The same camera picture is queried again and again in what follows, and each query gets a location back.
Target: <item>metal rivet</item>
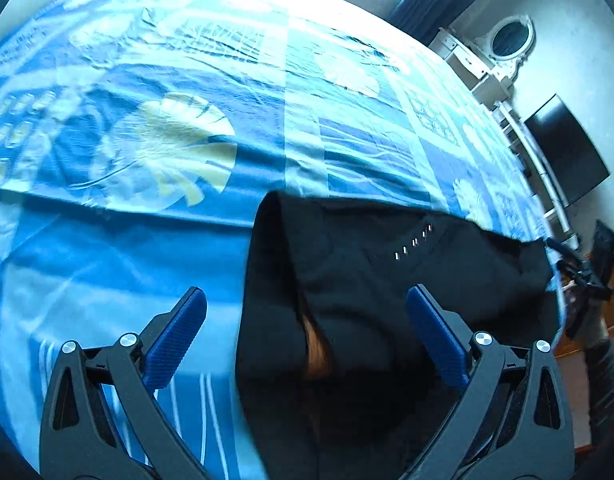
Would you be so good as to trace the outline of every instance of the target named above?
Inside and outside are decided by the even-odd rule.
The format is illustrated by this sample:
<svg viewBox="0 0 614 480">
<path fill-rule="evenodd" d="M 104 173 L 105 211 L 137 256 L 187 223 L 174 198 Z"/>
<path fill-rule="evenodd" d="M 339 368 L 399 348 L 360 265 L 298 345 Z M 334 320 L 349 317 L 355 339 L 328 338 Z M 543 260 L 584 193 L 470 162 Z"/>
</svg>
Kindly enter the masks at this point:
<svg viewBox="0 0 614 480">
<path fill-rule="evenodd" d="M 536 348 L 546 354 L 551 350 L 551 345 L 541 339 L 539 341 L 536 341 Z"/>
<path fill-rule="evenodd" d="M 491 345 L 493 338 L 487 332 L 478 332 L 474 338 L 476 343 L 482 346 Z"/>
<path fill-rule="evenodd" d="M 138 338 L 135 334 L 125 334 L 120 338 L 120 345 L 122 346 L 133 346 L 138 341 Z"/>
<path fill-rule="evenodd" d="M 62 345 L 62 351 L 65 354 L 71 354 L 76 349 L 76 344 L 73 341 L 67 341 Z"/>
</svg>

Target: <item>black clamp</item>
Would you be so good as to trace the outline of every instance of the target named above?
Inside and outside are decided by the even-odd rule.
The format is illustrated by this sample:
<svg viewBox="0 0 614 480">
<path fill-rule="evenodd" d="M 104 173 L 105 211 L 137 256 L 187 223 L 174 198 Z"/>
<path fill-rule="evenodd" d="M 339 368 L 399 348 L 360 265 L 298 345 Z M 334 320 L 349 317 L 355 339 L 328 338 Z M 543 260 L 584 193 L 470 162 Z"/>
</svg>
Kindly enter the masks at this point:
<svg viewBox="0 0 614 480">
<path fill-rule="evenodd" d="M 462 396 L 402 480 L 568 480 L 573 429 L 549 344 L 513 348 L 473 333 L 423 285 L 409 291 L 407 313 Z"/>
<path fill-rule="evenodd" d="M 423 285 L 407 313 L 445 382 L 461 394 L 402 480 L 565 480 L 574 470 L 573 431 L 549 345 L 498 344 L 443 310 Z M 62 346 L 40 428 L 44 480 L 209 480 L 152 395 L 163 388 L 206 317 L 190 288 L 168 314 L 113 346 Z M 126 452 L 102 391 L 112 384 L 151 465 Z"/>
<path fill-rule="evenodd" d="M 58 356 L 40 426 L 45 480 L 208 480 L 153 397 L 168 384 L 207 312 L 202 290 L 190 288 L 167 314 L 113 346 L 82 349 L 67 341 Z M 104 398 L 112 384 L 150 466 L 126 452 Z"/>
</svg>

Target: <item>blue clamp pad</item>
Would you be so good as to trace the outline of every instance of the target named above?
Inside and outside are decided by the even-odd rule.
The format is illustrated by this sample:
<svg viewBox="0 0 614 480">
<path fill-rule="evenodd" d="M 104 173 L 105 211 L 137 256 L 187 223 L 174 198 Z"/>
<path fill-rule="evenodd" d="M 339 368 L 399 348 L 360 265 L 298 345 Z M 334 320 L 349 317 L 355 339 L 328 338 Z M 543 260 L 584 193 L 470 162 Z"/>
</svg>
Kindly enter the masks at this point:
<svg viewBox="0 0 614 480">
<path fill-rule="evenodd" d="M 207 317 L 207 299 L 199 288 L 180 307 L 144 360 L 142 382 L 149 392 L 165 388 Z"/>
<path fill-rule="evenodd" d="M 407 315 L 444 383 L 463 393 L 469 383 L 467 353 L 418 286 L 407 293 Z"/>
</svg>

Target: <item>blue bedspread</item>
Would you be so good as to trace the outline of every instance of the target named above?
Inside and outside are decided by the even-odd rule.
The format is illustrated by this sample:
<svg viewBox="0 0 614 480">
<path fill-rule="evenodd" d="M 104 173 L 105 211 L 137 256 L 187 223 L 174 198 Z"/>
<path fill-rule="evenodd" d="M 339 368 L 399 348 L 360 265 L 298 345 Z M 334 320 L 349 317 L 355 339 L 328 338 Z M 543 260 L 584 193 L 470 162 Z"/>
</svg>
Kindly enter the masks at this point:
<svg viewBox="0 0 614 480">
<path fill-rule="evenodd" d="M 207 321 L 158 401 L 214 478 L 264 478 L 233 372 L 272 189 L 548 232 L 452 70 L 341 0 L 57 0 L 0 45 L 0 421 L 34 466 L 62 342 L 111 344 L 197 285 Z"/>
</svg>

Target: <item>black monitor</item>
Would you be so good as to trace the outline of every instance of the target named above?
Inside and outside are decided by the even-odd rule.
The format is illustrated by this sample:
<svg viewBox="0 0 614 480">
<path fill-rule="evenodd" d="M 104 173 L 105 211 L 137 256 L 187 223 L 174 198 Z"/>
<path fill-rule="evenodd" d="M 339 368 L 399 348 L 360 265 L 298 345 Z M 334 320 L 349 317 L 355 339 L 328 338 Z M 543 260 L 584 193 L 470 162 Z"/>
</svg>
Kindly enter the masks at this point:
<svg viewBox="0 0 614 480">
<path fill-rule="evenodd" d="M 560 184 L 565 205 L 609 176 L 596 147 L 557 95 L 525 121 Z"/>
</svg>

